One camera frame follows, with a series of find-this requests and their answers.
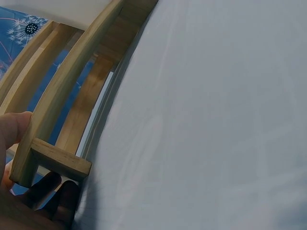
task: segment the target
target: wooden crib frame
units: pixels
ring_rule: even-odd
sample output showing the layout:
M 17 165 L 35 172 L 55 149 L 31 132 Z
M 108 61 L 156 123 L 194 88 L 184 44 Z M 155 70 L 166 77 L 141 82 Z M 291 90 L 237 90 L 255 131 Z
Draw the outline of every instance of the wooden crib frame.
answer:
M 91 163 L 75 156 L 92 109 L 110 71 L 121 61 L 158 0 L 112 0 L 85 31 L 49 21 L 0 81 L 0 115 L 23 112 L 50 66 L 70 52 L 38 102 L 14 153 L 10 179 L 30 187 L 38 166 L 82 181 Z M 48 140 L 60 111 L 89 59 L 94 66 L 69 111 L 56 145 Z

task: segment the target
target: white bed sheet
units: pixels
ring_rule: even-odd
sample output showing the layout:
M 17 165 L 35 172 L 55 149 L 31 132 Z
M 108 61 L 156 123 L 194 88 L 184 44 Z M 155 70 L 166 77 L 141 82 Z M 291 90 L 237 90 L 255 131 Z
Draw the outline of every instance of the white bed sheet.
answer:
M 307 1 L 160 0 L 76 228 L 307 227 Z

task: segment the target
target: wooden slat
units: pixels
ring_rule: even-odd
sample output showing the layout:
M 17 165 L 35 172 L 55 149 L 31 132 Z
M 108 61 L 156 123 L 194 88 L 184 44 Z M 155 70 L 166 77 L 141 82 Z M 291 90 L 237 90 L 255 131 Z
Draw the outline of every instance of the wooden slat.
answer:
M 43 41 L 49 36 L 56 24 L 53 21 L 47 22 L 44 27 L 34 36 L 34 38 L 26 45 L 20 52 L 15 61 L 11 64 L 8 71 L 0 81 L 0 105 L 4 101 L 5 96 L 9 92 L 11 86 L 14 84 L 20 72 L 28 63 L 32 55 L 37 51 Z
M 154 8 L 158 1 L 159 0 L 126 0 L 127 3 L 145 10 L 148 13 Z
M 24 112 L 50 66 L 77 29 L 59 24 L 30 58 L 0 107 L 4 113 Z
M 88 176 L 92 164 L 53 145 L 34 138 L 31 144 L 33 154 L 39 165 L 60 175 L 81 181 Z
M 66 117 L 57 139 L 58 148 L 76 154 L 92 109 L 112 67 L 113 62 L 101 56 L 97 58 Z
M 37 163 L 30 151 L 32 141 L 35 137 L 46 140 L 50 135 L 66 98 L 102 36 L 119 14 L 122 3 L 123 0 L 112 0 L 108 4 L 82 34 L 47 86 L 19 143 L 10 172 L 11 180 L 25 187 L 32 185 Z
M 148 16 L 148 11 L 126 2 L 120 16 L 141 26 Z

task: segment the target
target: human hand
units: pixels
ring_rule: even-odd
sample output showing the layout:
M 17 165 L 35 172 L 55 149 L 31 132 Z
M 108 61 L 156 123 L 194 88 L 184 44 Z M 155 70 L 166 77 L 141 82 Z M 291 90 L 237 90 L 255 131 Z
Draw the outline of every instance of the human hand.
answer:
M 9 180 L 11 164 L 5 165 L 6 150 L 21 140 L 30 118 L 30 112 L 0 116 L 0 229 L 70 229 L 80 193 L 74 182 L 66 181 L 39 210 L 37 207 L 60 185 L 58 174 L 50 172 L 22 195 L 10 192 L 13 182 Z

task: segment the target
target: blue fabric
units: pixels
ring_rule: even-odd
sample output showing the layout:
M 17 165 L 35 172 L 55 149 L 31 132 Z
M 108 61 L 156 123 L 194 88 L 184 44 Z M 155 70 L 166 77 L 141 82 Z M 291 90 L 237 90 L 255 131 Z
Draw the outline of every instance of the blue fabric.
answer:
M 39 18 L 0 7 L 0 79 L 3 77 L 4 73 L 7 71 L 18 54 L 21 52 L 23 47 L 31 40 L 37 31 L 39 31 L 39 29 L 44 26 L 46 22 L 47 20 L 44 18 Z M 28 105 L 28 111 L 33 111 L 35 109 L 35 106 L 38 103 L 45 88 L 47 87 L 52 76 L 55 74 L 56 70 L 67 56 L 67 54 L 67 51 L 61 52 L 60 55 L 56 58 L 55 62 L 51 65 L 48 73 L 42 80 L 38 90 Z M 88 62 L 86 64 L 82 74 L 77 80 L 77 83 L 73 87 L 73 90 L 66 100 L 66 103 L 61 111 L 61 114 L 59 115 L 57 123 L 48 141 L 50 144 L 54 145 L 56 143 L 69 109 L 71 108 L 79 92 L 79 89 L 92 66 L 92 62 Z M 39 181 L 40 179 L 41 176 L 37 175 L 35 177 L 35 182 Z M 16 194 L 22 194 L 26 191 L 26 188 L 15 185 L 13 190 Z

